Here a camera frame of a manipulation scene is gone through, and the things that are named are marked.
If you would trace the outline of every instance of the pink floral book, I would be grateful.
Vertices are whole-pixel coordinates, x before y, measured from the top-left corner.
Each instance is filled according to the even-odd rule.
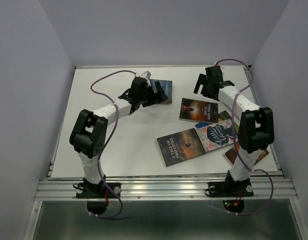
[[[231,127],[232,121],[231,119],[228,119],[196,129],[205,152],[207,153],[229,144],[233,144],[234,140]]]

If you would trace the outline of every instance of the metal floor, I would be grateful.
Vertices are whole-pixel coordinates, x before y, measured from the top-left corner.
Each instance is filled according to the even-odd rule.
[[[252,212],[266,200],[247,200]],[[261,213],[237,217],[214,210],[221,201],[125,202],[119,219],[89,216],[86,202],[43,202],[36,240],[297,240],[302,239],[288,199],[274,199]],[[108,214],[117,211],[111,202]]]

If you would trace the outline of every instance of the wire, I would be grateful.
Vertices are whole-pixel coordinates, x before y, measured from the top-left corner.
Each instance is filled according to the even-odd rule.
[[[110,77],[110,76],[113,76],[113,75],[115,75],[115,74],[125,73],[125,72],[126,72],[126,73],[131,73],[131,74],[134,74],[134,75],[136,74],[135,72],[130,71],[130,70],[120,70],[120,71],[116,71],[116,72],[113,72],[113,73],[111,73],[111,74],[109,74],[109,75],[106,75],[106,76],[104,76],[104,77],[102,77],[102,78],[96,80],[96,81],[93,82],[93,84],[90,86],[90,90],[91,90],[93,93],[98,94],[98,95],[102,95],[102,96],[108,98],[108,99],[114,104],[114,106],[115,106],[115,108],[116,108],[115,125],[114,125],[114,128],[113,128],[113,131],[110,133],[110,135],[109,135],[109,137],[108,137],[106,143],[104,144],[103,151],[104,151],[104,149],[106,148],[106,146],[107,146],[107,144],[109,143],[109,141],[111,140],[111,138],[112,138],[112,136],[113,136],[113,134],[114,134],[114,132],[115,132],[115,130],[116,130],[116,128],[117,128],[118,119],[119,119],[119,111],[118,111],[118,106],[115,104],[115,101],[114,101],[109,95],[107,95],[107,94],[105,94],[105,93],[102,93],[102,92],[99,92],[99,91],[96,91],[96,90],[93,89],[93,87],[95,86],[95,84],[97,84],[98,82],[100,82],[100,81],[103,80],[103,79],[106,79],[106,78],[108,78],[108,77]],[[99,173],[99,175],[100,175],[100,178],[101,178],[102,182],[103,182],[104,185],[106,186],[106,188],[118,199],[118,201],[119,201],[119,203],[120,203],[120,210],[119,210],[117,213],[115,213],[115,214],[113,214],[113,215],[111,215],[111,216],[100,216],[100,215],[94,214],[94,213],[92,213],[92,212],[90,212],[89,214],[90,214],[90,215],[93,215],[93,216],[95,216],[95,217],[97,217],[97,218],[100,218],[100,219],[111,219],[111,218],[116,217],[117,215],[119,215],[119,214],[123,211],[123,202],[122,202],[122,200],[120,199],[120,197],[114,192],[114,190],[107,184],[106,179],[103,177],[102,168],[101,168],[101,165],[100,165],[100,156],[101,156],[101,154],[102,154],[103,151],[101,151],[101,152],[99,153],[98,158],[97,158],[97,163],[98,163],[98,164],[97,164],[97,169],[98,169],[98,173]]]
[[[269,181],[270,181],[270,184],[271,184],[271,193],[270,193],[269,199],[268,199],[268,201],[266,202],[266,204],[262,208],[260,208],[260,209],[258,209],[256,211],[253,211],[253,212],[248,212],[248,213],[234,213],[234,212],[230,212],[232,214],[239,215],[239,216],[251,216],[251,215],[254,215],[254,214],[257,214],[257,213],[261,212],[263,209],[265,209],[269,205],[269,203],[271,202],[271,200],[273,198],[273,195],[274,195],[274,183],[273,183],[273,180],[270,177],[270,175],[265,170],[262,170],[262,169],[255,169],[255,170],[253,170],[252,168],[250,168],[245,163],[245,161],[242,159],[242,157],[239,154],[238,146],[237,146],[237,143],[236,143],[236,137],[237,136],[236,136],[236,132],[235,132],[235,120],[234,120],[236,101],[237,101],[237,98],[238,98],[239,94],[241,92],[243,92],[244,90],[246,90],[247,88],[249,88],[251,86],[251,84],[253,83],[253,73],[252,73],[250,67],[247,64],[245,64],[243,61],[240,61],[240,60],[235,59],[235,58],[225,58],[225,59],[219,60],[219,61],[217,61],[215,63],[215,66],[218,66],[219,63],[225,62],[225,61],[235,61],[235,62],[238,62],[238,63],[244,65],[248,69],[248,71],[250,72],[250,76],[251,76],[249,84],[246,87],[244,87],[241,90],[239,90],[239,92],[238,92],[238,94],[236,94],[236,96],[234,98],[234,102],[233,102],[233,108],[232,108],[232,132],[233,132],[234,145],[235,145],[235,150],[237,152],[237,156],[240,159],[240,161],[243,163],[245,168],[247,168],[249,171],[251,171],[251,172],[263,172],[269,178]]]

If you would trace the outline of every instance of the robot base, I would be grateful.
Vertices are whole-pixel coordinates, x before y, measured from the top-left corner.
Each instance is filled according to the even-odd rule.
[[[120,197],[121,183],[107,182],[111,189]],[[77,199],[115,199],[116,197],[108,191],[104,183],[92,184],[83,178],[83,182],[77,184],[76,198]]]
[[[235,198],[242,193],[242,197],[253,197],[254,192],[251,183],[247,183],[247,187],[239,188],[236,191],[228,191],[223,181],[212,181],[208,183],[206,195],[211,198]]]

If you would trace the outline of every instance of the dark blue book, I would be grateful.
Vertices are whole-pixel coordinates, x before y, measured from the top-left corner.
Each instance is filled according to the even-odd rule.
[[[205,154],[194,128],[157,139],[166,166],[171,166]]]
[[[156,80],[150,79],[150,84],[153,88],[156,88],[155,82],[158,81],[160,86],[162,87],[164,93],[167,95],[168,99],[160,104],[171,104],[172,103],[172,88],[173,88],[173,81],[169,80]]]

